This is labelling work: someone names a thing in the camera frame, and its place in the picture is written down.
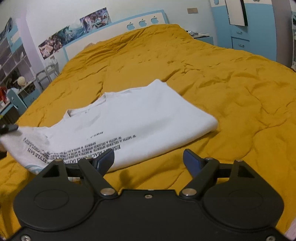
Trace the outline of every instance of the white headboard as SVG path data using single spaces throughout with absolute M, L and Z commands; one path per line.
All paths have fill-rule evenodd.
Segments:
M 168 23 L 168 21 L 163 10 L 148 12 L 115 23 L 110 23 L 65 45 L 63 50 L 66 60 L 69 61 L 72 59 L 90 43 L 96 44 L 99 41 L 111 39 L 134 29 L 148 27 L 153 24 L 166 23 Z

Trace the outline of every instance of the poster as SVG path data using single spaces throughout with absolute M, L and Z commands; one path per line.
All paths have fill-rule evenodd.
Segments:
M 0 33 L 0 41 L 2 41 L 5 35 L 11 30 L 12 28 L 12 18 L 10 17 L 4 30 Z
M 103 8 L 81 18 L 78 23 L 64 27 L 38 46 L 43 59 L 48 58 L 73 40 L 109 23 L 111 20 L 107 8 Z

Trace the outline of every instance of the ball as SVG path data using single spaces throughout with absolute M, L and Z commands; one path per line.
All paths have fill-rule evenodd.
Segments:
M 26 85 L 26 79 L 25 77 L 21 76 L 17 79 L 17 83 L 19 86 L 25 86 Z

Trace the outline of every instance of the apple logo decal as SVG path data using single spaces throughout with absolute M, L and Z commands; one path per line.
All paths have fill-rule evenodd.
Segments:
M 157 24 L 159 23 L 158 19 L 154 16 L 154 18 L 151 19 L 152 24 Z
M 134 30 L 135 26 L 133 25 L 133 23 L 130 22 L 129 25 L 126 26 L 128 30 Z
M 147 23 L 144 19 L 139 22 L 140 27 L 146 27 Z

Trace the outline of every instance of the bed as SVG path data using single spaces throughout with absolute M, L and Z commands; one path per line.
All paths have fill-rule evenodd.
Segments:
M 62 73 L 20 117 L 20 126 L 52 126 L 70 108 L 94 102 L 105 91 L 166 82 L 219 121 L 217 131 L 169 153 L 108 173 L 121 191 L 175 189 L 191 176 L 182 153 L 223 163 L 245 160 L 283 198 L 277 229 L 296 217 L 296 75 L 279 63 L 244 51 L 192 39 L 178 25 L 152 25 L 99 42 L 72 58 Z M 19 229 L 12 201 L 34 175 L 8 153 L 0 161 L 0 235 Z

